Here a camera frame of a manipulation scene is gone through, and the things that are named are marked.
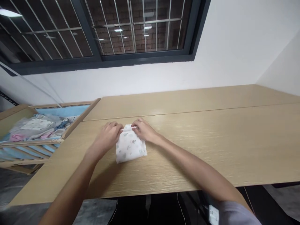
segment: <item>window frame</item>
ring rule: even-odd
[[[192,0],[183,49],[116,55],[100,54],[101,50],[84,0],[71,1],[93,56],[20,63],[9,63],[3,57],[0,57],[0,60],[20,75],[194,61],[211,0]]]

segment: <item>wooden table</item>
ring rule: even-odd
[[[284,93],[276,99],[279,98],[285,98],[279,105],[269,105],[275,102],[274,98],[261,95],[260,101],[265,101],[266,106],[144,118],[159,133],[212,165],[235,186],[299,181],[300,103],[285,103],[300,102],[300,98]],[[128,114],[116,121],[130,124],[135,119]],[[52,202],[107,121],[81,122],[10,205]],[[87,198],[199,189],[152,144],[147,144],[148,156],[121,164],[115,162],[115,151],[114,147],[96,166]]]
[[[259,85],[103,97],[83,121],[298,103],[300,97]]]

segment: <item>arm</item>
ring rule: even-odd
[[[88,148],[83,160],[60,191],[40,221],[46,224],[73,224],[86,196],[93,171],[98,161],[115,145],[123,125],[108,122]]]
[[[191,179],[216,200],[237,202],[252,212],[242,194],[213,167],[159,135],[144,119],[138,118],[132,124],[132,127],[134,126],[138,129],[132,130],[139,138],[164,149]]]

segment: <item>black pants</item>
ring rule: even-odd
[[[184,202],[177,193],[151,195],[149,213],[146,195],[121,197],[109,225],[117,224],[174,224],[190,225]]]

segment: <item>hand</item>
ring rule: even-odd
[[[95,138],[94,143],[87,150],[86,155],[98,162],[118,142],[123,128],[123,125],[116,121],[105,124]]]
[[[131,127],[134,127],[132,130],[142,140],[154,143],[159,137],[159,134],[143,118],[138,118],[131,124]]]

